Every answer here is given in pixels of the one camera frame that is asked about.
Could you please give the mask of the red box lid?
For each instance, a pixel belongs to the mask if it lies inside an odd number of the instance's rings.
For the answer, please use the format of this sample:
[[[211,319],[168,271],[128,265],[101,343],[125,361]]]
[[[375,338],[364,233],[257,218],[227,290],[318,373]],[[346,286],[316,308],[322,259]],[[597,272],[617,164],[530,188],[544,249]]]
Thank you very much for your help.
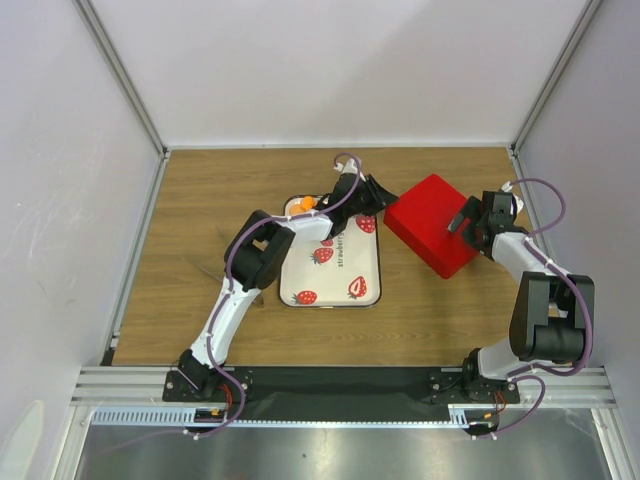
[[[446,180],[431,174],[399,197],[384,214],[384,224],[436,274],[449,279],[478,252],[462,230],[448,230],[467,199]]]

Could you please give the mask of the metal serving tongs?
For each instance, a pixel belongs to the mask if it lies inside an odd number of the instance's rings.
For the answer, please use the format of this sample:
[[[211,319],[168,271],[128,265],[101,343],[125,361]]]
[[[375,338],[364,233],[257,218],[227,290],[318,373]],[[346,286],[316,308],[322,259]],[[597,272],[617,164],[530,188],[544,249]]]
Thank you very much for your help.
[[[216,226],[216,232],[219,239],[225,245],[228,244],[228,236],[219,226]],[[220,260],[216,260],[209,255],[195,253],[183,253],[182,258],[222,285],[224,264],[220,263]],[[258,294],[258,296],[252,300],[252,303],[259,308],[264,307],[265,304],[262,294]]]

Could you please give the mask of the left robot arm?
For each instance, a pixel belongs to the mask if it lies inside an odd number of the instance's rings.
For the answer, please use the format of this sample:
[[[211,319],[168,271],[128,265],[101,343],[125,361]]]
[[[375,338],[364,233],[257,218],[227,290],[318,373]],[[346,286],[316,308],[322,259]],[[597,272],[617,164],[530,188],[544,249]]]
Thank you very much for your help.
[[[373,217],[399,201],[373,176],[343,173],[332,192],[298,205],[294,215],[254,211],[227,248],[221,291],[202,331],[178,360],[185,388],[198,400],[213,398],[233,337],[250,304],[280,276],[290,249],[341,234],[356,216]]]

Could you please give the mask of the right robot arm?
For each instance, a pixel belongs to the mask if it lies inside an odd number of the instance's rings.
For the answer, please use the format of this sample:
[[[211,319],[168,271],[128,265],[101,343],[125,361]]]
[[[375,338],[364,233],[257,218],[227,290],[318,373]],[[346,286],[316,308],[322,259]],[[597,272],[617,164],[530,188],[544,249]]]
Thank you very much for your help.
[[[526,373],[568,377],[588,362],[594,340],[594,281],[558,266],[516,224],[518,200],[508,191],[469,197],[448,226],[466,244],[502,265],[518,284],[508,335],[475,349],[460,375],[462,394],[480,403]]]

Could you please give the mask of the white strawberry tray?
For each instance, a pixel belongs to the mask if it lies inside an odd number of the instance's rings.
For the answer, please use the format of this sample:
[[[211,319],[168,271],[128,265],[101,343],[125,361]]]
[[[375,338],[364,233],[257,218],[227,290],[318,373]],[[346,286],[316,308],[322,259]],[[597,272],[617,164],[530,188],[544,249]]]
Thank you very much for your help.
[[[278,292],[291,308],[375,305],[382,293],[377,219],[357,215],[332,239],[291,247]]]

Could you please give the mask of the waffle cookie top left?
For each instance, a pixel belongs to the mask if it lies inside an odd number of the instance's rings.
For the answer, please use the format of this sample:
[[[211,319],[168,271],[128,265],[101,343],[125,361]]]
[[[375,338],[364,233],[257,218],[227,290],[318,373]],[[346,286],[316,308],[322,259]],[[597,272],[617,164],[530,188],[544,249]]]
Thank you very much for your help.
[[[306,212],[306,209],[302,204],[294,204],[289,208],[289,214],[291,216],[301,215]]]

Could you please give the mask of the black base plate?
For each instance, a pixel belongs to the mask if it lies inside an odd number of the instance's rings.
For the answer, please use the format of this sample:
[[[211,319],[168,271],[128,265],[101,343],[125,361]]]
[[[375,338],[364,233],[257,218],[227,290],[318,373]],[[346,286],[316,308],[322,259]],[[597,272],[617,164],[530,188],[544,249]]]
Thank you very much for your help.
[[[265,367],[228,370],[247,386],[247,421],[427,422],[449,418],[448,406],[520,401],[514,384],[459,367]]]

